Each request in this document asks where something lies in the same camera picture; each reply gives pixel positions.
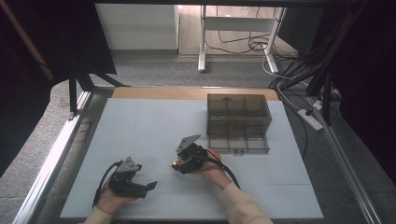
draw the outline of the power strip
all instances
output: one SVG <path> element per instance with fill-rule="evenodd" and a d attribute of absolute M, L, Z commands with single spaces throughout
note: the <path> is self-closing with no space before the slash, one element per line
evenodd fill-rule
<path fill-rule="evenodd" d="M 310 115 L 306 115 L 306 110 L 302 109 L 298 114 L 311 126 L 315 131 L 323 129 L 323 126 Z"/>

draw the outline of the wall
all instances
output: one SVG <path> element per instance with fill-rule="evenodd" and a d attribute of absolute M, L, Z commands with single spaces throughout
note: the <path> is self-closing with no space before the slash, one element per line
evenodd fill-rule
<path fill-rule="evenodd" d="M 177 49 L 177 6 L 95 6 L 110 49 Z"/>

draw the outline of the aluminum rail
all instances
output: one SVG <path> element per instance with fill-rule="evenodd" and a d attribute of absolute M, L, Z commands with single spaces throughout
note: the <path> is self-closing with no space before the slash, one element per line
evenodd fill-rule
<path fill-rule="evenodd" d="M 84 91 L 79 96 L 77 114 L 72 119 L 68 120 L 62 128 L 61 133 L 59 134 L 54 145 L 52 146 L 52 149 L 50 150 L 48 157 L 44 161 L 40 172 L 35 178 L 35 183 L 30 188 L 29 193 L 23 201 L 20 211 L 15 216 L 15 219 L 12 222 L 13 224 L 29 223 L 37 208 L 41 196 L 43 195 L 43 192 L 48 182 L 50 181 L 50 178 L 52 177 L 55 168 L 58 165 L 60 158 L 66 152 L 70 136 L 78 127 L 79 122 L 82 118 L 81 114 L 83 113 L 84 108 L 87 105 L 90 97 L 91 93 L 88 91 Z"/>
<path fill-rule="evenodd" d="M 308 101 L 311 105 L 314 104 L 314 99 L 312 97 L 308 97 Z M 379 218 L 378 213 L 375 211 L 373 202 L 371 201 L 366 189 L 356 175 L 355 170 L 353 169 L 353 166 L 350 163 L 349 158 L 347 157 L 347 154 L 345 153 L 343 147 L 338 141 L 338 138 L 334 133 L 332 127 L 327 125 L 326 121 L 323 119 L 318 110 L 315 109 L 314 113 L 319 122 L 323 125 L 323 130 L 330 144 L 332 152 L 334 153 L 334 156 L 337 159 L 338 164 L 340 165 L 340 168 L 344 173 L 346 182 L 348 183 L 352 192 L 355 194 L 356 201 L 358 202 L 359 207 L 361 208 L 361 211 L 363 212 L 363 215 L 367 220 L 367 223 L 381 224 L 381 219 Z"/>

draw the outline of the forearm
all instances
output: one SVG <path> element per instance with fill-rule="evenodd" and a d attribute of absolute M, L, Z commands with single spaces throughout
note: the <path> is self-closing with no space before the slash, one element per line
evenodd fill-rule
<path fill-rule="evenodd" d="M 110 223 L 112 215 L 104 213 L 96 206 L 92 209 L 90 216 L 85 220 L 83 224 L 108 224 Z"/>
<path fill-rule="evenodd" d="M 227 219 L 230 224 L 272 224 L 259 205 L 234 183 L 224 189 L 219 198 L 227 207 Z"/>

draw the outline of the human hand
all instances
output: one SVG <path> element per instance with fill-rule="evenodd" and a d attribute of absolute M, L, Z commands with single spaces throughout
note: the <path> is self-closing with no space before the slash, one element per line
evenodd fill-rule
<path fill-rule="evenodd" d="M 113 190 L 111 190 L 108 185 L 109 179 L 102 186 L 102 192 L 99 196 L 99 200 L 96 204 L 96 207 L 99 208 L 102 212 L 107 213 L 109 215 L 113 215 L 117 212 L 123 205 L 128 202 L 132 202 L 136 200 L 136 198 L 132 197 L 120 197 Z"/>
<path fill-rule="evenodd" d="M 208 149 L 207 156 L 213 160 L 221 161 L 221 156 L 213 149 Z M 220 189 L 225 189 L 231 184 L 231 180 L 227 177 L 224 170 L 211 161 L 206 161 L 201 169 L 191 173 L 192 175 L 200 175 L 203 178 L 216 184 Z"/>

